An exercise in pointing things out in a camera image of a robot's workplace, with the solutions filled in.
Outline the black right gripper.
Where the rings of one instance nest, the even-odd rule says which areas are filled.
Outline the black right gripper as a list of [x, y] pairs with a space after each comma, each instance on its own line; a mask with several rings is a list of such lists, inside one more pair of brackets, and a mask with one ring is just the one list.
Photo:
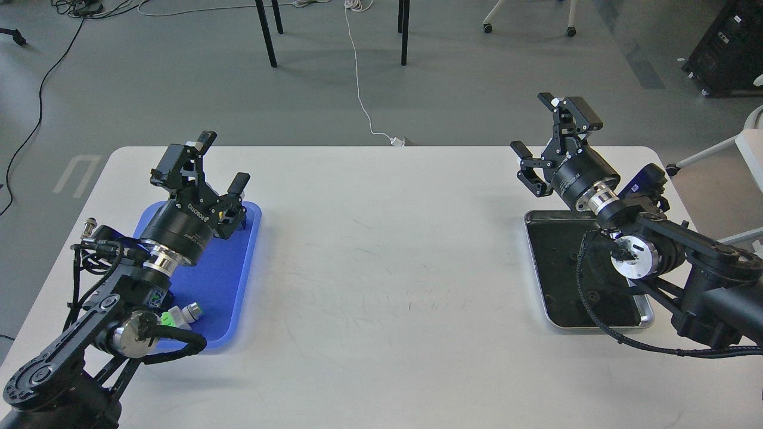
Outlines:
[[[588, 145], [589, 133], [603, 129], [602, 119], [581, 96], [555, 98], [540, 92], [539, 100], [553, 115], [553, 138], [541, 158], [533, 158], [522, 141], [511, 141], [518, 155], [517, 178], [536, 197], [556, 192], [567, 206], [579, 212], [596, 212], [614, 198], [621, 176]], [[534, 169], [543, 169], [548, 183]]]

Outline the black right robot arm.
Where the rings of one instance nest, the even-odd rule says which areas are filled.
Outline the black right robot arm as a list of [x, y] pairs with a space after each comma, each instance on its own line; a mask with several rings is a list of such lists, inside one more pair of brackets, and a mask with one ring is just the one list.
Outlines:
[[584, 234], [578, 260], [594, 237], [607, 242], [613, 268], [635, 288], [671, 312], [679, 336], [700, 350], [667, 349], [633, 340], [597, 317], [575, 275], [581, 304], [607, 335], [640, 350], [721, 359], [761, 354], [761, 258], [671, 222], [664, 197], [664, 169], [649, 163], [621, 192], [619, 173], [588, 144], [603, 122], [580, 96], [556, 98], [540, 92], [551, 112], [551, 138], [536, 158], [522, 141], [511, 149], [519, 159], [517, 177], [536, 197], [553, 193], [572, 212], [591, 215], [598, 229]]

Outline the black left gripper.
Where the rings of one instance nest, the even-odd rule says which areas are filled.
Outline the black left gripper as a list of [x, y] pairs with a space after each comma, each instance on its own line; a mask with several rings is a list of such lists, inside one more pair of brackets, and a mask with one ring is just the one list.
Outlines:
[[198, 263], [213, 237], [229, 239], [246, 217], [242, 197], [249, 173], [236, 173], [224, 195], [205, 181], [203, 155], [217, 136], [202, 132], [196, 141], [170, 144], [150, 172], [150, 184], [170, 196], [142, 231], [141, 241], [172, 250], [185, 266]]

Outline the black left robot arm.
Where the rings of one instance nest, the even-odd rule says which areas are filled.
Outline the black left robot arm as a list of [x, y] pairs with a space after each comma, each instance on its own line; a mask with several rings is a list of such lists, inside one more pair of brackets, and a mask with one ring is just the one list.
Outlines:
[[141, 365], [204, 350], [201, 334], [164, 325], [160, 315], [172, 301], [175, 269], [196, 265], [213, 237], [228, 239], [246, 217], [249, 174], [237, 173], [223, 195], [206, 182], [203, 157], [216, 138], [206, 130], [168, 146], [150, 182], [169, 198], [140, 236], [87, 221], [72, 246], [63, 330], [9, 378], [3, 428], [116, 428], [120, 398]]

